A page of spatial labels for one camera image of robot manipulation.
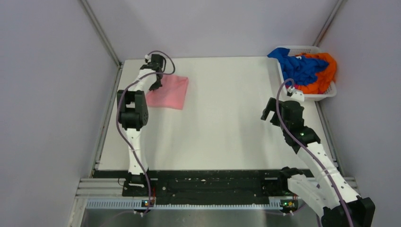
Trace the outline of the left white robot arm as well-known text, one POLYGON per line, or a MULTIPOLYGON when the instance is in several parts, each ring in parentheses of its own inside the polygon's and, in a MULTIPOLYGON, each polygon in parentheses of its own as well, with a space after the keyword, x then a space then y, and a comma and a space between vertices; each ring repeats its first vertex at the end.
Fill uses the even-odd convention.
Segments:
POLYGON ((147 54, 138 76, 125 89, 118 90, 116 96, 116 126, 124 142, 128 144, 127 181, 139 195, 149 194, 152 188, 147 176, 146 158, 141 151, 142 128, 149 119, 146 94, 162 87, 165 64, 166 59, 161 54, 155 51, 147 54))

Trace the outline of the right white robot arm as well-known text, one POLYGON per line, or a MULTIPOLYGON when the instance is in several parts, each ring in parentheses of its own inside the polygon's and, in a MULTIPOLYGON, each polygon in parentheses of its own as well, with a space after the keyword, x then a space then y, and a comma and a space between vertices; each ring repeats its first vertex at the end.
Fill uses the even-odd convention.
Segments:
POLYGON ((280 101, 271 97, 261 119, 280 127, 284 140, 307 165, 316 183, 297 168, 284 167, 279 173, 277 188, 281 194, 294 193, 316 213, 322 227, 370 227, 375 204, 363 198, 328 157, 316 132, 305 125, 304 108, 297 101, 280 101))

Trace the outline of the pink t shirt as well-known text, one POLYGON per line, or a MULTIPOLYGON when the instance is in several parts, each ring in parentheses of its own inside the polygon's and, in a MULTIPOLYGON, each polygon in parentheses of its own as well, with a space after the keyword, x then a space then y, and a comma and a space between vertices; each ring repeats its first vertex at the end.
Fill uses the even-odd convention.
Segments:
POLYGON ((188 77, 167 75, 161 79, 162 87, 146 94, 148 107, 183 110, 189 85, 188 77))

